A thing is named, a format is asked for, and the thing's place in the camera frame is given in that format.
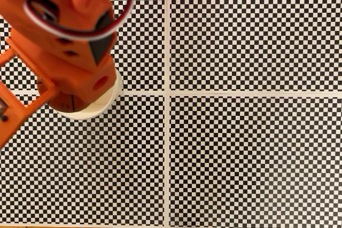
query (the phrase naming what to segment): checkerboard pattern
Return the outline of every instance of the checkerboard pattern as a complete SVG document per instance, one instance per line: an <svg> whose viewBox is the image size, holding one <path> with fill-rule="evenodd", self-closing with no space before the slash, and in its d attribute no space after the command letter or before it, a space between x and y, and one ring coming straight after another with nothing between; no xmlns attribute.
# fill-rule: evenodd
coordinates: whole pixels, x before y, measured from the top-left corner
<svg viewBox="0 0 342 228"><path fill-rule="evenodd" d="M0 78L10 90L37 89L37 76L17 57L0 67Z"/></svg>
<svg viewBox="0 0 342 228"><path fill-rule="evenodd" d="M0 151L0 224L161 225L163 102L120 97L89 121L44 106Z"/></svg>
<svg viewBox="0 0 342 228"><path fill-rule="evenodd" d="M0 53L9 48L5 39L10 35L11 25L0 15Z"/></svg>
<svg viewBox="0 0 342 228"><path fill-rule="evenodd" d="M171 89L342 90L341 0L170 0Z"/></svg>
<svg viewBox="0 0 342 228"><path fill-rule="evenodd" d="M0 54L10 46L5 39L10 35L11 25L0 16ZM35 90L36 76L17 57L0 67L0 79L10 90Z"/></svg>
<svg viewBox="0 0 342 228"><path fill-rule="evenodd" d="M127 95L28 119L0 150L0 224L342 228L342 99L206 92L341 91L340 24L341 0L136 0L111 51ZM0 78L36 99L17 58Z"/></svg>
<svg viewBox="0 0 342 228"><path fill-rule="evenodd" d="M172 97L170 224L342 226L342 99Z"/></svg>
<svg viewBox="0 0 342 228"><path fill-rule="evenodd" d="M111 0L121 14L126 0ZM162 90L164 84L165 0L136 0L112 50L127 90Z"/></svg>

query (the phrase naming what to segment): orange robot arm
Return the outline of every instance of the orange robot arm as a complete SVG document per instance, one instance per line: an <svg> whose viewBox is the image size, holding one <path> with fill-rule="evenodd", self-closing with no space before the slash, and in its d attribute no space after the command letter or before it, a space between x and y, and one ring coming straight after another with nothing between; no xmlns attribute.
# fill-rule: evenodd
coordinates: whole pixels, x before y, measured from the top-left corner
<svg viewBox="0 0 342 228"><path fill-rule="evenodd" d="M0 82L0 148L28 117L48 103L60 112L85 109L115 80L110 50L117 29L128 18L134 0L114 20L108 0L0 0L0 14L11 24L10 49L4 65L18 56L39 78L40 97L24 106Z"/></svg>

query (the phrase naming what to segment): checkered floor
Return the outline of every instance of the checkered floor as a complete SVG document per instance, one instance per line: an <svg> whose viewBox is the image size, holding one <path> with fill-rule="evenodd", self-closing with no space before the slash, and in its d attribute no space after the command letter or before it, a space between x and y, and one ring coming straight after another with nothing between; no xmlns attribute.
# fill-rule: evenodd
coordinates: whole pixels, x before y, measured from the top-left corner
<svg viewBox="0 0 342 228"><path fill-rule="evenodd" d="M342 228L340 31L341 0L136 0L124 95L28 119L0 151L0 224ZM20 60L0 75L35 99Z"/></svg>

